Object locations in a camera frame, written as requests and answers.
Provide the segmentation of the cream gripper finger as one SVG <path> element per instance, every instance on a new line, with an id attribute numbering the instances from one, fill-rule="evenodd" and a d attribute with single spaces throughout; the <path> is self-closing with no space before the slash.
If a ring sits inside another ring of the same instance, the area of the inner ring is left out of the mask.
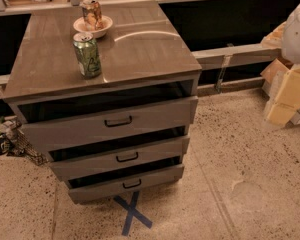
<path id="1" fill-rule="evenodd" d="M 270 97 L 265 120 L 285 126 L 300 109 L 300 67 L 283 75 L 279 89 Z"/>

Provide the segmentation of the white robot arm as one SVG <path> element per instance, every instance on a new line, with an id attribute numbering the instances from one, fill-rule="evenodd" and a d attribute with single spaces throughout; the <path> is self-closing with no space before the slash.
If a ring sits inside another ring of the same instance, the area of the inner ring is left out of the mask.
<path id="1" fill-rule="evenodd" d="M 287 18 L 281 52 L 293 67 L 275 75 L 265 108 L 265 120 L 277 126 L 285 126 L 300 109 L 300 4 Z"/>

